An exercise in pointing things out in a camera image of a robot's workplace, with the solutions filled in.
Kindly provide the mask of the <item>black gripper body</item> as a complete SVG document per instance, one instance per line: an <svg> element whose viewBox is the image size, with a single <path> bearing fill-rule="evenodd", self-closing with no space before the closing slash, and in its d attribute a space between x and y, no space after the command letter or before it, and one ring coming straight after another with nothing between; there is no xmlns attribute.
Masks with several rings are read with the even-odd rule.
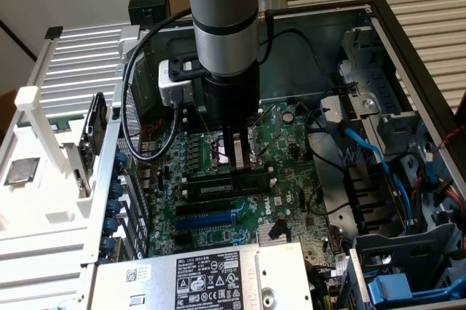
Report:
<svg viewBox="0 0 466 310"><path fill-rule="evenodd" d="M234 76L211 74L203 78L202 90L208 113L223 126L243 127L258 108L259 73L259 64L251 64Z"/></svg>

